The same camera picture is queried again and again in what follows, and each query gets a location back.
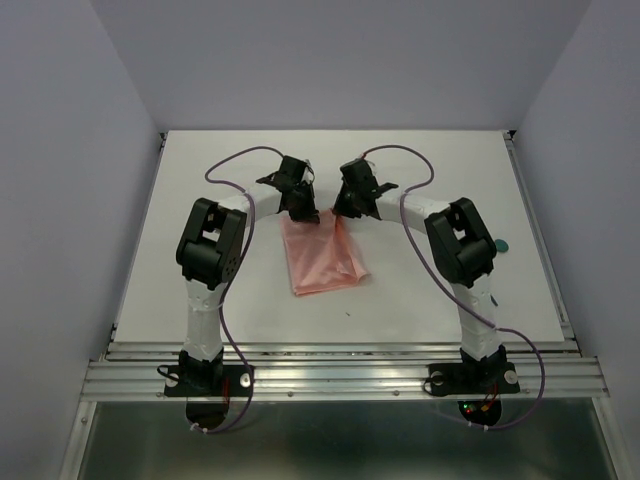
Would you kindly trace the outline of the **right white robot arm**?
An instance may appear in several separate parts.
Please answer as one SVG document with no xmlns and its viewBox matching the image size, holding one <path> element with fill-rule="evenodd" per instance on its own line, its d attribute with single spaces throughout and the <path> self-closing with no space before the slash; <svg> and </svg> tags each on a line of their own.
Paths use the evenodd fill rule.
<svg viewBox="0 0 640 480">
<path fill-rule="evenodd" d="M 380 184 L 363 158 L 342 165 L 340 172 L 334 212 L 396 222 L 407 233 L 425 234 L 435 264 L 427 270 L 437 285 L 449 283 L 444 293 L 458 309 L 461 361 L 429 365 L 425 391 L 437 397 L 481 394 L 502 382 L 506 350 L 493 321 L 489 284 L 497 250 L 474 203 L 401 194 L 396 184 Z"/>
</svg>

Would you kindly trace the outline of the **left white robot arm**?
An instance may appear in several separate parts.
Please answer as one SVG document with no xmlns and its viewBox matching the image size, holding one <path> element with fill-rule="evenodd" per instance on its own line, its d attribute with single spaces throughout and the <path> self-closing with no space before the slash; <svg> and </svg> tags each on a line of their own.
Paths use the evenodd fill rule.
<svg viewBox="0 0 640 480">
<path fill-rule="evenodd" d="M 296 222 L 317 223 L 310 163 L 284 156 L 278 170 L 240 187 L 220 201 L 197 199 L 180 237 L 176 261 L 187 290 L 187 333 L 178 364 L 161 367 L 172 396 L 220 396 L 237 373 L 223 367 L 221 308 L 224 292 L 236 276 L 255 222 L 286 212 Z"/>
</svg>

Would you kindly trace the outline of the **pink satin napkin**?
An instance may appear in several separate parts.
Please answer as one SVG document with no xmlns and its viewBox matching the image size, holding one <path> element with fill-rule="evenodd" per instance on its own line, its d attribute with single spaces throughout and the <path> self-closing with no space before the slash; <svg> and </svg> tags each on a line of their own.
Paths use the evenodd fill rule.
<svg viewBox="0 0 640 480">
<path fill-rule="evenodd" d="M 280 221 L 288 273 L 297 297 L 358 286 L 369 271 L 344 219 L 331 210 L 318 223 Z"/>
</svg>

